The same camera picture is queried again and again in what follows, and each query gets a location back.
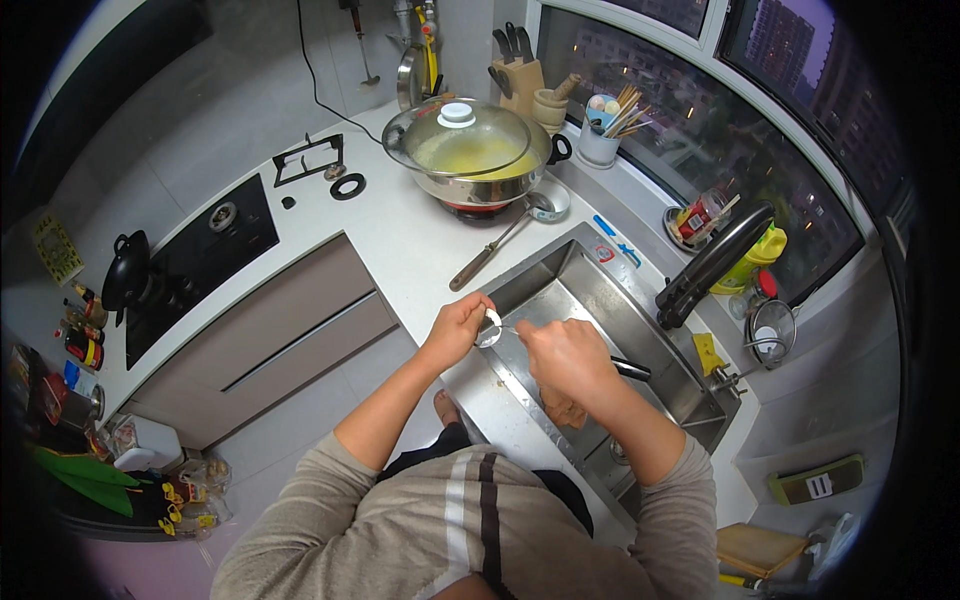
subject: knife block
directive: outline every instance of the knife block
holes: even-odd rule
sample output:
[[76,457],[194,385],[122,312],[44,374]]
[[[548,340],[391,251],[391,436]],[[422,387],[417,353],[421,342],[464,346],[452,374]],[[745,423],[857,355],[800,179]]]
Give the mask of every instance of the knife block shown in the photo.
[[500,94],[500,106],[533,116],[534,92],[544,87],[540,61],[534,59],[524,63],[521,59],[515,59],[510,64],[504,64],[503,59],[497,59],[493,61],[493,68],[507,74],[510,89],[514,91],[514,97],[510,100]]

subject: drawer handle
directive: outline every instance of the drawer handle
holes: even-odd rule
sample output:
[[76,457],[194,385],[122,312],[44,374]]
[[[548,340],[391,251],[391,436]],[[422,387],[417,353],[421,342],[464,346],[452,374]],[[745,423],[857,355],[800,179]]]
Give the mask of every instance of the drawer handle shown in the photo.
[[263,362],[261,362],[261,363],[260,363],[259,365],[257,365],[256,367],[253,367],[252,369],[250,369],[250,370],[247,371],[246,373],[240,375],[240,378],[239,378],[239,379],[237,379],[237,380],[234,381],[233,383],[231,383],[231,384],[229,384],[228,386],[226,386],[226,388],[224,388],[223,390],[221,390],[221,392],[224,393],[224,394],[229,394],[231,390],[233,390],[233,389],[236,388],[237,386],[241,385],[244,381],[250,379],[251,377],[253,377],[254,375],[256,375],[258,372],[260,372],[261,370],[266,369],[271,363],[273,363],[275,360],[278,360],[281,356],[283,356],[284,354],[286,354],[286,353],[289,352],[290,350],[296,348],[299,344],[305,342],[310,336],[312,336],[313,334],[317,333],[318,331],[320,331],[321,329],[323,329],[323,328],[326,327],[327,325],[333,323],[336,319],[338,319],[338,318],[346,315],[347,312],[349,312],[349,311],[352,310],[353,308],[356,308],[357,306],[359,306],[360,304],[362,304],[362,303],[364,303],[365,301],[369,300],[370,298],[372,298],[372,297],[375,296],[375,295],[376,295],[376,290],[371,290],[370,292],[364,294],[364,295],[361,296],[358,300],[354,301],[353,303],[349,304],[346,308],[343,308],[342,310],[340,310],[340,311],[337,312],[336,314],[332,315],[332,316],[331,316],[329,319],[327,319],[326,321],[323,321],[323,322],[320,323],[319,325],[315,326],[314,328],[310,329],[309,331],[307,331],[307,332],[304,333],[303,335],[299,336],[299,338],[297,338],[296,340],[294,340],[294,341],[291,342],[290,344],[287,344],[287,345],[284,346],[283,348],[277,350],[272,356],[269,356],[269,357],[265,358],[265,359],[263,360]]

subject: black pants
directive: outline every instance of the black pants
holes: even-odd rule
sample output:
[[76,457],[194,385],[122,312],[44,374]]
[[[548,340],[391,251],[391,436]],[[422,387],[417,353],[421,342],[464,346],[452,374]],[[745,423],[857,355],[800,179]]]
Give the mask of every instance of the black pants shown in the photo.
[[[390,463],[377,475],[376,482],[380,483],[381,481],[390,479],[405,468],[418,465],[432,458],[452,454],[470,445],[472,444],[467,435],[467,429],[462,423],[454,421],[444,428],[444,431],[433,445],[400,454],[395,461]],[[587,510],[587,502],[584,500],[584,495],[580,492],[580,489],[577,488],[577,485],[558,470],[541,469],[533,472],[540,478],[543,485],[560,498],[563,504],[566,505],[566,508],[570,509],[570,512],[584,525],[587,533],[589,533],[592,538],[593,519],[590,518],[590,512]]]

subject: white lid knob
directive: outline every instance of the white lid knob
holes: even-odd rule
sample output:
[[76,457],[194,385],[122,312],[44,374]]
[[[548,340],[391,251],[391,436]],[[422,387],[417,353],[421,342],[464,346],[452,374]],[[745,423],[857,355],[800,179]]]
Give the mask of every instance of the white lid knob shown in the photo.
[[477,118],[473,116],[473,108],[463,102],[451,102],[440,108],[440,115],[437,116],[437,123],[444,127],[459,130],[469,127],[476,123]]

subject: black rubber ring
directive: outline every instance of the black rubber ring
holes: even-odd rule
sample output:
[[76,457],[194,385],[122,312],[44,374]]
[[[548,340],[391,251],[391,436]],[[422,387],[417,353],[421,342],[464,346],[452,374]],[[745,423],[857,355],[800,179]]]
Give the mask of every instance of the black rubber ring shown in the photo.
[[[357,186],[351,189],[349,192],[341,192],[340,188],[344,186],[344,183],[350,181],[355,181]],[[349,175],[344,175],[343,177],[336,180],[333,185],[330,186],[330,196],[333,196],[333,200],[349,200],[351,198],[356,198],[360,195],[360,192],[367,187],[367,180],[364,176],[359,173],[350,173]]]

